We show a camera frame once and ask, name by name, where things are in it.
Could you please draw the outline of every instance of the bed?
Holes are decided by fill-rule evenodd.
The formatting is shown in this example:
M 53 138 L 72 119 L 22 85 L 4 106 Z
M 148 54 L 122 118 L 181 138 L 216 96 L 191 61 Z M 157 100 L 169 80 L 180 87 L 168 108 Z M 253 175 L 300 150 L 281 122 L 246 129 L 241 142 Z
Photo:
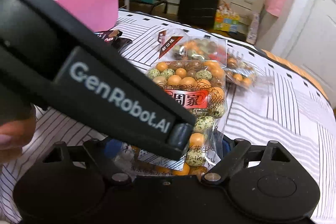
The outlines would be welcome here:
M 280 141 L 320 187 L 320 202 L 312 220 L 336 223 L 336 122 L 320 85 L 298 67 L 269 52 L 164 18 L 119 10 L 113 29 L 121 30 L 122 37 L 133 41 L 123 56 L 145 72 L 158 59 L 157 47 L 154 47 L 158 42 L 153 34 L 168 28 L 180 28 L 195 37 L 226 38 L 231 50 L 243 54 L 258 72 L 273 78 L 273 85 L 265 94 L 228 84 L 228 114 L 226 119 L 220 120 L 218 130 L 231 139 L 244 138 L 253 145 Z M 43 111 L 36 107 L 36 112 L 37 126 L 32 141 L 23 148 L 19 159 L 3 165 L 0 175 L 0 219 L 12 223 L 21 220 L 12 199 L 14 185 L 47 148 L 56 141 L 81 145 L 90 138 L 104 138 L 55 109 Z

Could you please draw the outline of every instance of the drawer handle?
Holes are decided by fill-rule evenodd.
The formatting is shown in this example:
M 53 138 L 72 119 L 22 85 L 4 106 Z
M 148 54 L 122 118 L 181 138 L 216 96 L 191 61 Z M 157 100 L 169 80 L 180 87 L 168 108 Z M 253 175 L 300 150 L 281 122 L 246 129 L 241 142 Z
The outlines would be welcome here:
M 244 2 L 248 3 L 249 5 L 253 5 L 253 2 L 250 2 L 250 1 L 247 1 L 247 0 L 244 0 Z

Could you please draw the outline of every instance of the pink box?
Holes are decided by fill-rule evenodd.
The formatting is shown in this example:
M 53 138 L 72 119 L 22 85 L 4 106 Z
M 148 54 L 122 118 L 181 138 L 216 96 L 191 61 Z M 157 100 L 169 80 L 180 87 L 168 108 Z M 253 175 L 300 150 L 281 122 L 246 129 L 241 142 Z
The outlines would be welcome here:
M 54 0 L 93 32 L 114 27 L 118 0 Z

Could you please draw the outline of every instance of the fingernail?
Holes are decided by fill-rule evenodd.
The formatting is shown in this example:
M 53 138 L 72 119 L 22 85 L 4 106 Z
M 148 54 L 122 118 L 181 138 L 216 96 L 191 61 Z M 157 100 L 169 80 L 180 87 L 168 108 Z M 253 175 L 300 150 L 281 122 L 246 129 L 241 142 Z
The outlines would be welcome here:
M 7 145 L 10 144 L 11 140 L 13 139 L 12 136 L 6 134 L 0 134 L 0 145 Z

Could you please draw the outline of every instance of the white door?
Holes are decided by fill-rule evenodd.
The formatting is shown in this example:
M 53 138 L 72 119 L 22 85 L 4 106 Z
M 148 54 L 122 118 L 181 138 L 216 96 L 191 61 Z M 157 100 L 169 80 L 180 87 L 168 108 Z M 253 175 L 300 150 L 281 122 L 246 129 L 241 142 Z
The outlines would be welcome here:
M 287 60 L 313 76 L 336 107 L 336 0 L 315 0 Z

